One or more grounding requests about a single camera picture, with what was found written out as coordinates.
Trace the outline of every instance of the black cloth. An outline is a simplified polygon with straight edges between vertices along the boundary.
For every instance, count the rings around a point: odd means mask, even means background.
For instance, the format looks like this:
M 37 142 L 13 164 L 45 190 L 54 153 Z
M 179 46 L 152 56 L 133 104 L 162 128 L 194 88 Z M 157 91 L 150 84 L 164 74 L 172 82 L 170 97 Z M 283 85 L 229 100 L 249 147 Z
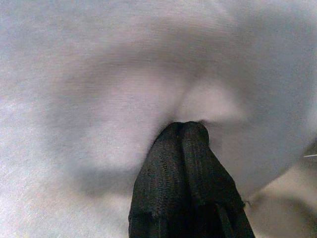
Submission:
M 130 238 L 252 238 L 234 180 L 198 122 L 170 124 L 134 184 Z

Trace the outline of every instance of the black glove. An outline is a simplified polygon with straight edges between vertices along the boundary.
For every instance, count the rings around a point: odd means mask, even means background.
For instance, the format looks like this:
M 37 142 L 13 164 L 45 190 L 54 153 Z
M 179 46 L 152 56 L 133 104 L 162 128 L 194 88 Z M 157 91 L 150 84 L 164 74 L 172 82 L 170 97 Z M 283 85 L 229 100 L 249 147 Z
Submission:
M 197 122 L 170 124 L 135 181 L 130 238 L 254 237 L 229 173 Z

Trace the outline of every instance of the white cloth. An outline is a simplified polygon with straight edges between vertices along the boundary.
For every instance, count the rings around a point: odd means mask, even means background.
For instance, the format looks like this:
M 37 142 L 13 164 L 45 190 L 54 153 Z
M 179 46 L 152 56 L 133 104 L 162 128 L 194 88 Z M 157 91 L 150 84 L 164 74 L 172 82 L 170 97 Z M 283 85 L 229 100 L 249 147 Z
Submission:
M 0 236 L 127 237 L 160 130 L 202 121 L 243 197 L 317 133 L 317 6 L 2 1 Z

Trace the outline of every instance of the black fabric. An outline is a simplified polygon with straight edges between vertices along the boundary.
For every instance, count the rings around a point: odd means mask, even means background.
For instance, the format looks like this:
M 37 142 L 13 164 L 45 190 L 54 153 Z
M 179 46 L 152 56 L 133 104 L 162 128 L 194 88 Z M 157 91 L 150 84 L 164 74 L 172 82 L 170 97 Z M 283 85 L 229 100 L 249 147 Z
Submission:
M 254 237 L 234 180 L 197 122 L 170 124 L 135 181 L 130 238 Z

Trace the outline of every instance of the beige surface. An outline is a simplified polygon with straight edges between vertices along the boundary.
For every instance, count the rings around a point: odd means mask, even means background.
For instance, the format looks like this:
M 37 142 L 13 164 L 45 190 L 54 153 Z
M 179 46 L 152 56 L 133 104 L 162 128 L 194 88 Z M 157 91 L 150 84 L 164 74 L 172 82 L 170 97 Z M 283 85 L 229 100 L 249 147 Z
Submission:
M 317 237 L 317 157 L 301 159 L 252 196 L 246 213 L 258 238 Z

